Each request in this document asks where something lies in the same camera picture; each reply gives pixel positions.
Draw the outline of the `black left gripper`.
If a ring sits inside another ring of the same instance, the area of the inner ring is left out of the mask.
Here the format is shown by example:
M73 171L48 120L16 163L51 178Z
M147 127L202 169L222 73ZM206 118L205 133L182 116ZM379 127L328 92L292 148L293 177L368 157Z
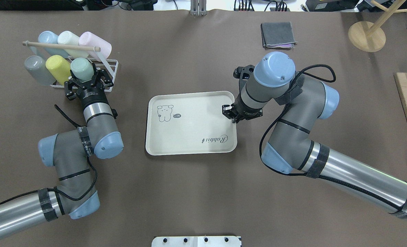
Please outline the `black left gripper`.
M70 101L79 98L83 108L87 108L87 106L94 103L108 104L104 90L106 87L114 85L105 69L98 69L95 64L92 67L94 74L91 80L81 82L70 70L70 77L65 82L65 96Z

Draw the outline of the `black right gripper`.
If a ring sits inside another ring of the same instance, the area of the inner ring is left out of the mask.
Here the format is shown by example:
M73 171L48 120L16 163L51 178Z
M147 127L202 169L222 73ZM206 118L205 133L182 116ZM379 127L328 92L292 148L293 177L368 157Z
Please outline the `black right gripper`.
M262 108L252 108L254 103L246 90L246 83L253 75L254 69L253 65L238 66L233 72L233 77L238 79L239 94L232 105L222 105L222 114L227 119L232 119L233 123L263 116Z

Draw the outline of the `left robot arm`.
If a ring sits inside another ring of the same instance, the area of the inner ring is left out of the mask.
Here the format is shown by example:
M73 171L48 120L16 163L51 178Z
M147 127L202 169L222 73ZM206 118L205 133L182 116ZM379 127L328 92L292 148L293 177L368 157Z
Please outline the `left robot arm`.
M71 72L64 84L65 95L69 100L79 98L86 124L39 141L40 158L45 166L56 169L60 184L1 202L0 239L65 214L79 219L99 208L98 172L89 158L113 158L124 147L115 121L117 112L105 94L110 86L112 79L104 69L97 69L87 81Z

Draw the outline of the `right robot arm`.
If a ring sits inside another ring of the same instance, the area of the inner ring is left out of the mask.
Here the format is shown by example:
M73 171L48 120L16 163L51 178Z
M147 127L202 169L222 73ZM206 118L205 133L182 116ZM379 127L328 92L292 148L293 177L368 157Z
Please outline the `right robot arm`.
M239 94L232 104L223 105L222 112L234 124L261 117L271 101L282 106L260 139L259 156L266 167L284 176L325 181L407 221L407 181L311 136L315 123L331 117L339 104L340 95L330 86L336 81L331 66L319 63L296 69L286 53L274 51L256 65L239 66L233 77L238 79Z

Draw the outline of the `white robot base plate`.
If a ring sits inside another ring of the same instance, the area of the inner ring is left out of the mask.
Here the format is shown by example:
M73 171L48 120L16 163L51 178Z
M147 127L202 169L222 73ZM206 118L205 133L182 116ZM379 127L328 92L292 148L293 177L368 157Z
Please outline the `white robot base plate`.
M241 247L239 236L158 236L152 247Z

